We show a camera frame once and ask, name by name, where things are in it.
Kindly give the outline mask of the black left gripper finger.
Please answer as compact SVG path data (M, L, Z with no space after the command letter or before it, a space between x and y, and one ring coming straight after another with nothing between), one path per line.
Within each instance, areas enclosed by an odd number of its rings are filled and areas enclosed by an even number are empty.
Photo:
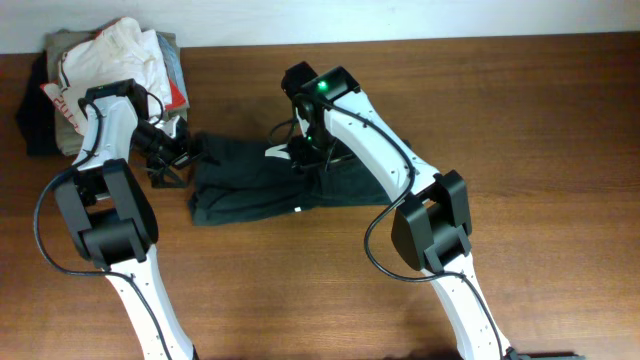
M211 154L207 145L207 138L207 134L196 134L192 138L192 162L203 162L218 166L220 162Z
M184 189L188 185L185 180L168 167L146 166L144 170L150 179L152 188Z

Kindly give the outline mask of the dark green t-shirt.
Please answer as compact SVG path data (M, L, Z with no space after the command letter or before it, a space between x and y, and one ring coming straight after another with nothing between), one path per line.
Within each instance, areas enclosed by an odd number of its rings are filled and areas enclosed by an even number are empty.
M207 134L218 166L197 163L188 201L192 223L221 226L254 222L317 207L388 205L391 199L364 166L352 160L328 170L292 168L287 144Z

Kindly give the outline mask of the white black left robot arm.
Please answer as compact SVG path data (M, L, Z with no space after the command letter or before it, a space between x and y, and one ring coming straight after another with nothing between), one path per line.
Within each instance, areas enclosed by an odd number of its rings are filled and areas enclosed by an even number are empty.
M50 186L79 255L118 293L147 359L195 359L158 264L158 223L128 159L138 151L157 188L183 188L178 170L201 159L183 118L167 129L151 118L152 95L132 79L88 89L78 101L88 121L70 169Z

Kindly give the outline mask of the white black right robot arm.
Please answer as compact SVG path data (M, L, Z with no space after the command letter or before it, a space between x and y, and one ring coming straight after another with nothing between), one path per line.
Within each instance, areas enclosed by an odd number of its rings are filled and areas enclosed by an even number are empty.
M306 62L287 69L281 88L310 145L343 143L382 186L391 203L370 224L393 217L391 240L416 276L436 292L464 359L506 359L510 342L496 325L474 269L466 183L421 159L377 113L343 67L323 75Z

